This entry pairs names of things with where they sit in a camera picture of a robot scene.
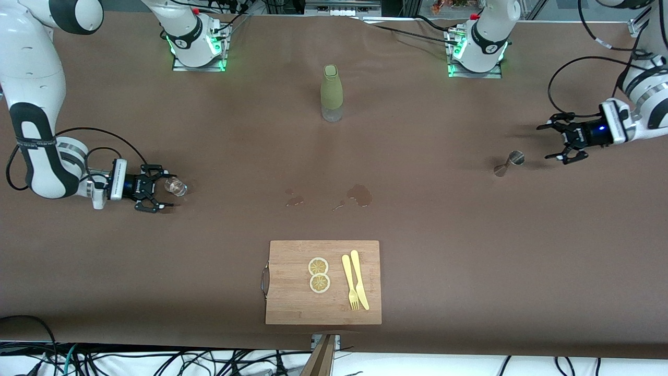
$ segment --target white floor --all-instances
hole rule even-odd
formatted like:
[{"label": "white floor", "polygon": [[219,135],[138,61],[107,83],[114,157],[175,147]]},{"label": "white floor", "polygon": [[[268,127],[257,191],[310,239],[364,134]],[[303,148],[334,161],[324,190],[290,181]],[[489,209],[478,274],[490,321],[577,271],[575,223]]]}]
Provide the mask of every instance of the white floor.
[{"label": "white floor", "polygon": [[[258,359],[275,354],[275,351],[255,351],[247,360]],[[228,359],[230,351],[214,352],[216,359]],[[308,355],[285,355],[283,362],[288,369],[304,365]],[[129,359],[105,357],[96,361],[96,365],[110,376],[150,376],[168,357],[150,357]],[[461,355],[417,355],[417,354],[379,354],[379,353],[337,353],[332,376],[392,376],[392,375],[438,375],[438,376],[498,376],[504,356],[461,356]],[[595,376],[594,358],[570,358],[576,376]],[[562,368],[568,376],[570,369],[564,359]],[[30,357],[0,357],[0,376],[27,374],[38,362]],[[214,371],[213,363],[202,360],[201,365]],[[175,376],[181,368],[181,360],[174,361],[163,376]],[[242,371],[243,375],[262,375],[274,370],[270,363],[252,365]],[[44,365],[39,376],[52,376],[53,368]],[[600,376],[666,376],[668,361],[644,359],[608,359],[601,362]],[[184,376],[209,376],[203,367],[189,367]],[[552,357],[513,357],[504,376],[561,376],[554,366]]]}]

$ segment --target liquid spill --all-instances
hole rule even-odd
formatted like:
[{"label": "liquid spill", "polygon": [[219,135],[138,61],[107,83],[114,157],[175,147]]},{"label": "liquid spill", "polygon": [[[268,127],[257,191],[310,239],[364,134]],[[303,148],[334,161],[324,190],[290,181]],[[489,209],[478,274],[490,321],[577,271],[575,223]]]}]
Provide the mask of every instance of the liquid spill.
[{"label": "liquid spill", "polygon": [[301,203],[304,203],[304,197],[297,196],[288,200],[288,203],[285,206],[297,206]]},{"label": "liquid spill", "polygon": [[347,196],[349,199],[354,199],[357,201],[357,204],[361,207],[369,206],[371,200],[373,199],[371,192],[369,192],[367,187],[363,186],[362,184],[355,184],[354,187],[348,190]]},{"label": "liquid spill", "polygon": [[337,206],[337,207],[335,207],[334,209],[332,209],[332,211],[335,211],[336,209],[339,209],[340,207],[343,207],[344,205],[345,205],[345,201],[344,201],[344,200],[341,200],[341,202],[339,202],[339,206]]}]

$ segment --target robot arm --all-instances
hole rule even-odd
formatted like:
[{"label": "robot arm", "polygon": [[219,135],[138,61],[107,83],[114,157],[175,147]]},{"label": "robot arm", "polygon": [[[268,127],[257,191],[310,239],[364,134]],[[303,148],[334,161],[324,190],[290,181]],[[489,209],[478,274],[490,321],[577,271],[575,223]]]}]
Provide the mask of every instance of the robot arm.
[{"label": "robot arm", "polygon": [[98,0],[0,0],[0,86],[27,165],[26,183],[42,197],[76,194],[88,153],[73,138],[55,138],[65,75],[52,27],[90,34],[102,18]]},{"label": "robot arm", "polygon": [[463,40],[452,57],[472,72],[490,71],[508,47],[508,36],[521,11],[517,0],[487,0],[480,16],[464,24]]},{"label": "robot arm", "polygon": [[193,13],[187,5],[169,0],[142,0],[167,33],[172,53],[185,66],[207,65],[222,53],[220,21],[206,14]]},{"label": "robot arm", "polygon": [[[645,6],[647,0],[598,0],[608,7],[633,8]],[[574,122],[572,114],[555,114],[538,130],[553,128],[562,134],[564,150],[547,155],[565,165],[589,156],[587,147],[618,145],[633,140],[668,134],[668,50],[661,30],[662,0],[654,2],[649,22],[638,36],[631,64],[617,80],[617,87],[635,105],[634,109],[616,98],[605,100],[600,117],[586,122]]]}]

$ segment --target water bottle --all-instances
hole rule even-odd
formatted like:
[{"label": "water bottle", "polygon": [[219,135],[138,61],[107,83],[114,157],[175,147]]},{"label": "water bottle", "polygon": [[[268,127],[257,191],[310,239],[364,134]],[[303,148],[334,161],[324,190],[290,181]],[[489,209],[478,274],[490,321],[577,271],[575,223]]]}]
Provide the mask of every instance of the water bottle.
[{"label": "water bottle", "polygon": [[339,70],[334,65],[325,66],[320,85],[320,104],[323,118],[329,122],[341,120],[343,116],[343,87]]},{"label": "water bottle", "polygon": [[188,192],[188,186],[177,177],[172,176],[165,180],[165,190],[167,190],[167,192],[171,192],[177,197],[181,197],[185,195],[186,192]]}]

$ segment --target plastic knife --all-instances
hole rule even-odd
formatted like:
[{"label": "plastic knife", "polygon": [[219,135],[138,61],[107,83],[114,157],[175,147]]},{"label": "plastic knife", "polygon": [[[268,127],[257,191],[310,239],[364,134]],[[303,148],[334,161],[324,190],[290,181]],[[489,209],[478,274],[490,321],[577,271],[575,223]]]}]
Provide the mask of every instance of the plastic knife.
[{"label": "plastic knife", "polygon": [[355,287],[357,297],[359,298],[359,302],[362,303],[362,307],[364,307],[365,310],[369,310],[367,294],[364,292],[364,285],[362,284],[362,271],[359,268],[359,254],[356,250],[350,251],[350,258],[353,260],[353,267],[355,268],[355,275],[357,276],[357,286]]}]

